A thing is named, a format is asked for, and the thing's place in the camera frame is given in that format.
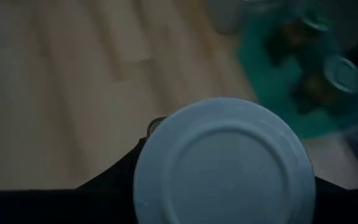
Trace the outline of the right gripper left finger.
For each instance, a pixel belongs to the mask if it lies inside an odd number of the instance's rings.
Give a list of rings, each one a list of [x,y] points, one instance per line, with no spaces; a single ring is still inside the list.
[[[85,182],[78,189],[114,194],[111,202],[119,211],[113,218],[122,223],[138,223],[133,205],[133,183],[135,167],[147,138],[140,138],[135,147],[113,166]]]

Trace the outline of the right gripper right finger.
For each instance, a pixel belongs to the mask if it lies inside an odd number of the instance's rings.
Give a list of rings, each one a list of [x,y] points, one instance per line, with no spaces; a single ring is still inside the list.
[[[316,200],[312,224],[341,223],[353,219],[348,204],[350,191],[315,177]]]

